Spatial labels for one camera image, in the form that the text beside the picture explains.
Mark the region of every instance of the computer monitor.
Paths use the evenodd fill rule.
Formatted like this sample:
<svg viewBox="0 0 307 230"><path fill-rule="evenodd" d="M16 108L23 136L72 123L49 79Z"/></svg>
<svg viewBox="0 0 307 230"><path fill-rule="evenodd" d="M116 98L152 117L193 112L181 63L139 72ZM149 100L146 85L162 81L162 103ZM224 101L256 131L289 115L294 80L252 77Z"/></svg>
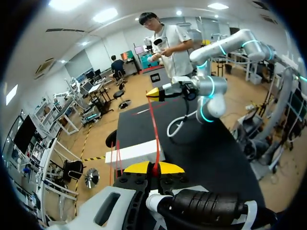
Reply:
<svg viewBox="0 0 307 230"><path fill-rule="evenodd" d="M120 56L122 60L127 60L128 58L133 58L133 52L129 50L125 53L122 53Z"/></svg>
<svg viewBox="0 0 307 230"><path fill-rule="evenodd" d="M135 47L134 50L135 50L136 54L144 53L144 47L143 46Z"/></svg>
<svg viewBox="0 0 307 230"><path fill-rule="evenodd" d="M30 116L27 116L24 122L19 127L14 138L15 145L23 154L26 153L35 131L35 125L33 124Z"/></svg>
<svg viewBox="0 0 307 230"><path fill-rule="evenodd" d="M87 82L86 84L84 84L83 88L86 90L86 91L90 91L91 88L93 87L93 85L89 82Z"/></svg>
<svg viewBox="0 0 307 230"><path fill-rule="evenodd" d="M95 76L98 76L101 73L100 69L95 71Z"/></svg>
<svg viewBox="0 0 307 230"><path fill-rule="evenodd" d="M88 72L88 73L86 74L86 77L87 77L88 79L91 79L91 78L93 78L94 76L95 76L95 74L94 74L93 71L90 71L90 72Z"/></svg>

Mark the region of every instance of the white box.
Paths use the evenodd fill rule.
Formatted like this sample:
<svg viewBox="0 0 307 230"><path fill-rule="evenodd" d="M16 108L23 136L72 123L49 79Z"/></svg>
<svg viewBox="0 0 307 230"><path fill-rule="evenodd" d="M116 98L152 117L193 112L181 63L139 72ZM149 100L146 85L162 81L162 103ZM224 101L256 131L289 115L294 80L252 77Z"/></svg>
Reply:
<svg viewBox="0 0 307 230"><path fill-rule="evenodd" d="M256 74L251 74L250 75L250 81L254 84L254 85L259 85L261 83L261 77L256 75Z"/></svg>
<svg viewBox="0 0 307 230"><path fill-rule="evenodd" d="M165 161L165 156L161 145L159 143L160 150L160 161ZM157 155L157 142L156 140L151 140L148 142L144 142L139 145L130 146L127 148L123 148L119 150L121 165L123 169L128 168L132 164L150 161L151 163L155 163L156 155ZM116 153L117 150L113 150L112 153L112 167L115 169L116 167ZM111 152L106 152L106 164L110 165L111 163ZM119 155L117 162L117 170L120 170L119 163Z"/></svg>

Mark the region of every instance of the black tabletop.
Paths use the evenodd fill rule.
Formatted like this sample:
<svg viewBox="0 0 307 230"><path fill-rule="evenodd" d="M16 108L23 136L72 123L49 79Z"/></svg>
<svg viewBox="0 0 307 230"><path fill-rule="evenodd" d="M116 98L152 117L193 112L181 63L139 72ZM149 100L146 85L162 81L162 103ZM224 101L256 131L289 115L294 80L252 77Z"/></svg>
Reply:
<svg viewBox="0 0 307 230"><path fill-rule="evenodd" d="M221 120L201 125L190 117L173 137L166 135L168 124L186 112L182 98L152 103L158 136L167 162L183 168L194 185L212 192L240 193L244 200L255 200L264 206L258 181L231 133ZM190 112L196 110L190 102ZM148 104L119 115L117 139L120 148L155 139Z"/></svg>

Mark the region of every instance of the office chair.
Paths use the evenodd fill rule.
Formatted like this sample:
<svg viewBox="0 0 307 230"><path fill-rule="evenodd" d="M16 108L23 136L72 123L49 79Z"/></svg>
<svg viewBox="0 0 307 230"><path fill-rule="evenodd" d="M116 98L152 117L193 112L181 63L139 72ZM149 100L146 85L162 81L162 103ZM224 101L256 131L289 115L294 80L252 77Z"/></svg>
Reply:
<svg viewBox="0 0 307 230"><path fill-rule="evenodd" d="M88 188L94 188L99 181L99 172L97 169L91 168L86 174L83 174L84 168L86 167L83 166L82 161L68 162L65 160L62 179L67 182L70 182L71 179L78 181L81 176L84 176L85 185Z"/></svg>
<svg viewBox="0 0 307 230"><path fill-rule="evenodd" d="M118 108L119 109L124 109L124 108L126 108L128 105L130 105L131 104L131 100L123 100L121 97L122 97L122 95L124 95L125 94L125 84L124 84L124 82L122 82L120 85L119 85L119 91L117 91L114 95L113 95L113 97L115 98L115 99L117 99L117 98L120 98L121 99L121 103L119 104L119 106L118 106Z"/></svg>

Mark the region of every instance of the white foam block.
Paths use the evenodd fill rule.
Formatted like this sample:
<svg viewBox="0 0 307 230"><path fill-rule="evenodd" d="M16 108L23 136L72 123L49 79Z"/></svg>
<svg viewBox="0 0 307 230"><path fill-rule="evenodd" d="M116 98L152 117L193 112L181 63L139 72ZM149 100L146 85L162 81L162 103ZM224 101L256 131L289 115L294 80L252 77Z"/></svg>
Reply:
<svg viewBox="0 0 307 230"><path fill-rule="evenodd" d="M161 145L159 143L160 149L160 161L165 160L165 156ZM155 163L156 155L157 155L157 142L156 140L151 140L148 142L144 142L139 145L130 146L127 148L123 148L119 150L120 152L120 159L122 168L126 169L132 164L150 161ZM116 154L117 150L113 150L112 153L112 167L115 169L116 167ZM111 152L106 153L106 164L110 165L111 163ZM118 155L118 163L117 163L117 170L120 170L120 163L119 163L119 155Z"/></svg>

